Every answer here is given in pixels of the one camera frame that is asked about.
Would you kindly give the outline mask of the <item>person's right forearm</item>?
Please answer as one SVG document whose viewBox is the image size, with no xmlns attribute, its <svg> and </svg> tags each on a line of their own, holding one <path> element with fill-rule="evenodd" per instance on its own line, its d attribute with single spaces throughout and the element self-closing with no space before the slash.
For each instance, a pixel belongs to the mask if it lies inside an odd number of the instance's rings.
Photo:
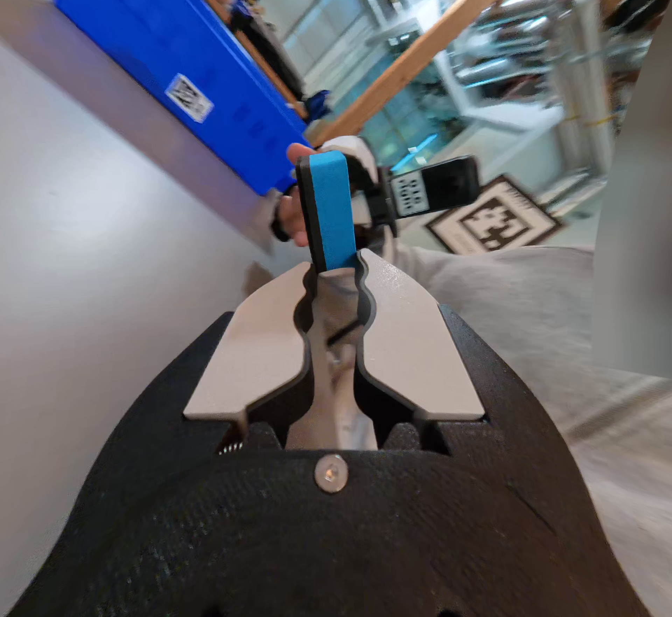
<svg viewBox="0 0 672 617">
<path fill-rule="evenodd" d="M 534 391 L 600 386 L 592 364 L 594 249 L 525 246 L 474 256 L 387 243 L 382 258 L 449 305 Z"/>
</svg>

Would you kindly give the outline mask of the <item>person's right hand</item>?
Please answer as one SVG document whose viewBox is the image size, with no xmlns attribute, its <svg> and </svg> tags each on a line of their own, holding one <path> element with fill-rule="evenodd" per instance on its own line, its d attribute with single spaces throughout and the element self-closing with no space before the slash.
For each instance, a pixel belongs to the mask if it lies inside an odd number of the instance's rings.
<svg viewBox="0 0 672 617">
<path fill-rule="evenodd" d="M 285 190 L 275 204 L 271 230 L 280 242 L 308 247 L 308 235 L 297 183 Z"/>
</svg>

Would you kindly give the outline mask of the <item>framed black-white marker poster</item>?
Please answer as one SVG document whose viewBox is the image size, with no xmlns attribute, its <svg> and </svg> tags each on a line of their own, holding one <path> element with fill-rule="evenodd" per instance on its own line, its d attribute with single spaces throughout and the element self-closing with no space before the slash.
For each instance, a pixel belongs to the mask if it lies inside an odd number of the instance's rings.
<svg viewBox="0 0 672 617">
<path fill-rule="evenodd" d="M 425 229 L 444 249 L 476 255 L 535 246 L 564 228 L 508 175 L 483 186 L 477 200 L 433 218 Z"/>
</svg>

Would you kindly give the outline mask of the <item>blue foam eraser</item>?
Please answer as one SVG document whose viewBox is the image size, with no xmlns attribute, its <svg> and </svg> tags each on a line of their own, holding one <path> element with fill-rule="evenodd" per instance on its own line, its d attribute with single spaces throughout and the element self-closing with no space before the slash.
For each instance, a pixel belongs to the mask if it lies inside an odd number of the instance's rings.
<svg viewBox="0 0 672 617">
<path fill-rule="evenodd" d="M 357 246 L 345 155 L 334 150 L 305 156 L 295 170 L 316 273 L 353 268 Z"/>
</svg>

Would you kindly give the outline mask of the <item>blue plastic storage bin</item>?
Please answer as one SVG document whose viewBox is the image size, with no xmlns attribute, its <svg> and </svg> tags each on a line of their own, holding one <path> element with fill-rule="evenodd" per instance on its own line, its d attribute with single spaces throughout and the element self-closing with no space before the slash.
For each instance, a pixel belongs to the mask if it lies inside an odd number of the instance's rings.
<svg viewBox="0 0 672 617">
<path fill-rule="evenodd" d="M 294 184 L 306 124 L 205 0 L 55 3 L 258 195 Z"/>
</svg>

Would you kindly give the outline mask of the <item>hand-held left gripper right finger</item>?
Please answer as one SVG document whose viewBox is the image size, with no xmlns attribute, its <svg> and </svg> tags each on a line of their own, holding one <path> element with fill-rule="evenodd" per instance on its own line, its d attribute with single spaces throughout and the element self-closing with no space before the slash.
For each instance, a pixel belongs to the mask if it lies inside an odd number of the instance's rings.
<svg viewBox="0 0 672 617">
<path fill-rule="evenodd" d="M 484 406 L 434 297 L 374 252 L 358 252 L 363 375 L 420 419 L 478 421 Z"/>
</svg>

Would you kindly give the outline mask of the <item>wooden support beam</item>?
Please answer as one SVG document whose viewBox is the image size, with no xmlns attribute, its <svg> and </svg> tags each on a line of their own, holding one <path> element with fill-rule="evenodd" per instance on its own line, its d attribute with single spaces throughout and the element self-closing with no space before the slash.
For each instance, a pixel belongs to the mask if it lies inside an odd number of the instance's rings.
<svg viewBox="0 0 672 617">
<path fill-rule="evenodd" d="M 307 133 L 309 144 L 317 148 L 334 137 L 360 133 L 369 119 L 401 92 L 468 25 L 474 23 L 483 10 L 497 1 L 456 0 L 338 118 L 311 129 Z"/>
</svg>

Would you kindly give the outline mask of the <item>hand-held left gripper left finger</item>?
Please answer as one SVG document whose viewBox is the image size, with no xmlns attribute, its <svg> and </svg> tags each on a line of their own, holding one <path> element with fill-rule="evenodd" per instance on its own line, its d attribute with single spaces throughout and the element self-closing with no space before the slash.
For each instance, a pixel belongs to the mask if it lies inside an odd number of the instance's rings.
<svg viewBox="0 0 672 617">
<path fill-rule="evenodd" d="M 316 281 L 313 266 L 302 262 L 240 304 L 183 411 L 186 419 L 227 421 L 242 433 L 265 422 L 287 433 L 309 411 Z"/>
</svg>

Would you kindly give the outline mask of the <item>silver ventilation ducts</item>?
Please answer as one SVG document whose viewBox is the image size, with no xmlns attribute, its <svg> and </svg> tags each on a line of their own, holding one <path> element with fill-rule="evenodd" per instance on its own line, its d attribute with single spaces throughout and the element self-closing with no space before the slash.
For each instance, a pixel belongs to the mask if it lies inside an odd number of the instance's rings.
<svg viewBox="0 0 672 617">
<path fill-rule="evenodd" d="M 455 1 L 410 0 L 369 37 L 390 43 L 382 73 Z M 473 155 L 483 183 L 508 175 L 534 192 L 600 182 L 625 115 L 622 90 L 636 82 L 668 1 L 498 0 L 357 135 L 399 174 Z"/>
</svg>

